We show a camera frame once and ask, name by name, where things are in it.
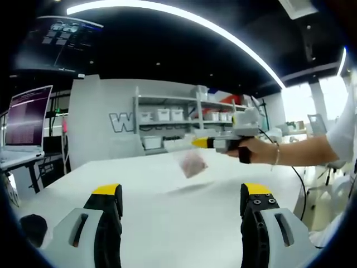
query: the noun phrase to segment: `ceiling light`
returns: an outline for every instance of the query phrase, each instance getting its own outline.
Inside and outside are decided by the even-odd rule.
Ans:
[[[179,9],[177,7],[171,7],[165,4],[154,3],[149,1],[141,1],[141,0],[102,0],[102,1],[85,3],[85,4],[79,4],[77,6],[70,7],[67,9],[67,15],[89,10],[89,9],[102,8],[102,7],[147,8],[147,9],[170,13],[182,18],[186,18],[190,21],[194,21],[204,27],[211,29],[212,31],[216,32],[217,34],[223,36],[224,38],[228,39],[229,41],[240,47],[244,52],[246,52],[249,56],[251,56],[257,63],[259,63],[271,75],[271,77],[279,84],[279,86],[282,89],[286,88],[283,82],[277,76],[277,74],[272,70],[272,68],[245,43],[240,41],[238,38],[236,38],[234,35],[226,31],[225,29],[219,27],[218,25],[200,16],[197,16],[193,13]]]
[[[345,61],[346,61],[346,55],[347,55],[347,51],[346,51],[346,48],[344,47],[344,52],[342,54],[341,64],[339,67],[339,71],[337,72],[337,76],[340,76],[342,73],[342,69],[344,68]]]

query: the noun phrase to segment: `window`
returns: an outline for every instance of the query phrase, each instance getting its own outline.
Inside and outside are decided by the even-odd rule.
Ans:
[[[282,90],[286,122],[308,121],[308,114],[316,114],[311,88],[308,83]]]
[[[346,105],[348,93],[345,82],[340,76],[332,76],[320,79],[320,86],[324,94],[327,119],[335,120]]]

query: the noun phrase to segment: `desk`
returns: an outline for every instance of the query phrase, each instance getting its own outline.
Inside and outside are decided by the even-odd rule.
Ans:
[[[200,150],[208,164],[186,179],[173,154],[90,162],[40,191],[17,209],[39,214],[53,227],[83,207],[98,186],[121,183],[123,267],[240,267],[243,256],[239,213],[241,183],[270,188],[281,207],[294,210],[301,182],[290,167],[244,165]],[[297,171],[303,176],[304,168]]]

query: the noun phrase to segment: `white box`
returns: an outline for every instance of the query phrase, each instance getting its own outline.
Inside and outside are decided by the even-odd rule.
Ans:
[[[207,120],[207,121],[219,121],[219,112],[209,111],[205,115],[205,120]]]
[[[140,122],[147,123],[152,121],[152,113],[151,112],[140,112]]]
[[[184,120],[184,111],[180,109],[171,109],[170,110],[171,121],[183,121]]]
[[[144,136],[143,143],[145,150],[161,148],[161,136]]]
[[[211,94],[211,93],[208,93],[208,101],[210,102],[216,102],[216,95],[215,94]]]
[[[198,85],[191,90],[191,96],[193,98],[198,98],[201,101],[208,100],[208,87],[204,85]]]
[[[228,121],[228,113],[227,112],[219,113],[219,121],[227,122]]]
[[[170,109],[157,109],[155,111],[156,121],[170,121]]]
[[[227,121],[232,122],[232,118],[233,118],[233,114],[232,113],[228,113],[227,114]]]

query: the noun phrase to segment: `laptop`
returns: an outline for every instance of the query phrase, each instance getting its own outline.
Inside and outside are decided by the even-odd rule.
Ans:
[[[48,85],[12,97],[5,144],[0,151],[1,169],[7,170],[44,157],[44,121],[52,87]]]

